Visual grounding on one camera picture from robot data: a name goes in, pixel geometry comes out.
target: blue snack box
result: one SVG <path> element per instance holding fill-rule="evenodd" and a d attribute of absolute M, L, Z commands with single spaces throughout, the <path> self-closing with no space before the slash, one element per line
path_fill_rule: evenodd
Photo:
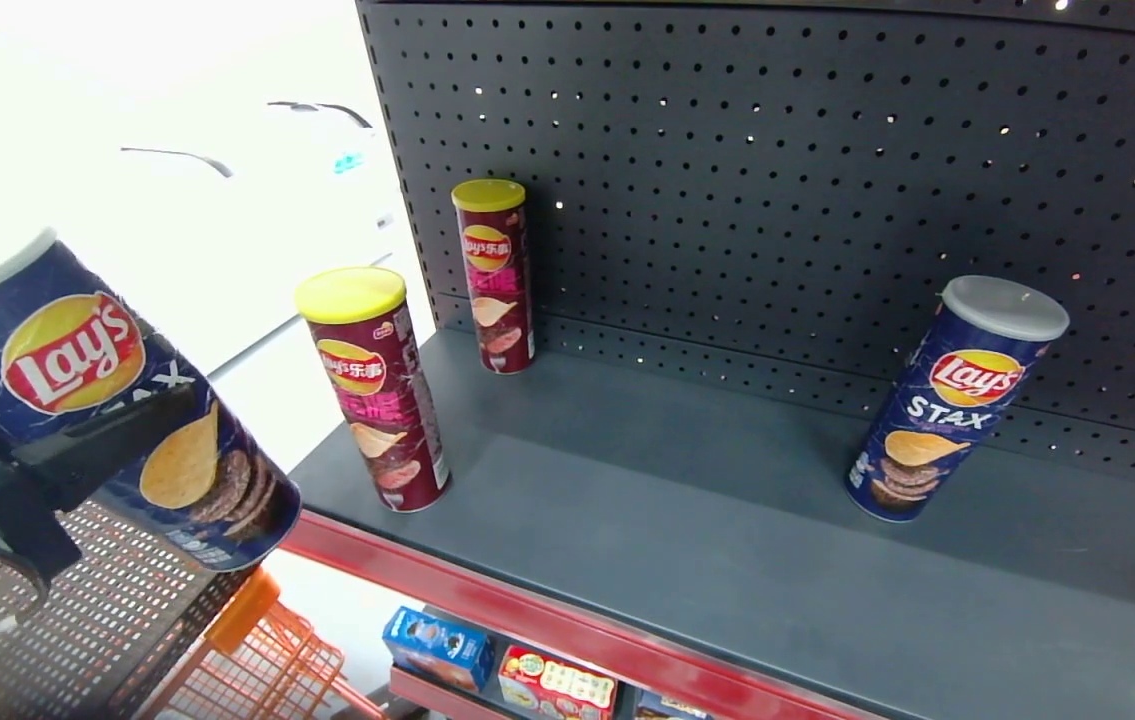
<path fill-rule="evenodd" d="M 397 665 L 479 692 L 495 665 L 495 643 L 463 625 L 400 606 L 381 635 Z"/>
<path fill-rule="evenodd" d="M 846 487 L 865 512 L 903 524 L 993 434 L 1003 410 L 1069 315 L 1023 284 L 955 278 L 936 319 L 896 379 Z"/>
<path fill-rule="evenodd" d="M 634 703 L 634 720 L 713 720 L 713 715 L 684 702 L 664 697 L 659 693 L 639 690 Z"/>

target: chip can label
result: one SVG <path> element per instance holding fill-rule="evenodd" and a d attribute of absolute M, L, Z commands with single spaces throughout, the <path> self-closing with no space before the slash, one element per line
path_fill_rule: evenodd
<path fill-rule="evenodd" d="M 93 499 L 211 570 L 259 561 L 296 524 L 296 486 L 118 293 L 51 231 L 37 243 L 47 249 L 0 282 L 0 437 L 23 445 L 192 386 L 196 410 Z"/>
<path fill-rule="evenodd" d="M 1046 348 L 975 327 L 941 304 L 847 474 L 852 500 L 882 520 L 916 518 L 991 436 Z"/>

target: blue chip canister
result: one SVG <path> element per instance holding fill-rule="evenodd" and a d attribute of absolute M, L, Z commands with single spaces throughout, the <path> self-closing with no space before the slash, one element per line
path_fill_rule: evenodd
<path fill-rule="evenodd" d="M 251 566 L 299 519 L 287 475 L 207 378 L 53 231 L 0 254 L 0 437 L 23 445 L 186 384 L 196 411 L 93 497 L 205 568 Z"/>
<path fill-rule="evenodd" d="M 918 518 L 1067 327 L 1059 302 L 1023 284 L 983 275 L 950 281 L 847 475 L 856 505 L 893 524 Z"/>

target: red shelf edge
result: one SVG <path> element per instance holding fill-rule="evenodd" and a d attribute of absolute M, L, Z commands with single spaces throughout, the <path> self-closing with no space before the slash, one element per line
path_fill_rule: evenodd
<path fill-rule="evenodd" d="M 283 550 L 439 606 L 531 646 L 581 661 L 623 683 L 671 694 L 713 715 L 783 720 L 877 717 L 312 511 L 303 512 L 296 528 L 284 539 Z"/>
<path fill-rule="evenodd" d="M 463 717 L 465 720 L 508 720 L 508 715 L 504 715 L 503 712 L 479 705 L 462 694 L 417 678 L 415 675 L 407 673 L 396 665 L 389 669 L 389 692 L 440 715 Z"/>

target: maroon chip canister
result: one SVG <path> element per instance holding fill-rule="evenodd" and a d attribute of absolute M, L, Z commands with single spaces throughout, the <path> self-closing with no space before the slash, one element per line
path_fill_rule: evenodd
<path fill-rule="evenodd" d="M 507 179 L 472 179 L 452 191 L 479 357 L 506 375 L 522 372 L 536 355 L 526 200 L 526 189 Z"/>
<path fill-rule="evenodd" d="M 442 497 L 451 471 L 406 299 L 402 275 L 384 268 L 329 270 L 296 290 L 376 495 L 415 512 Z"/>

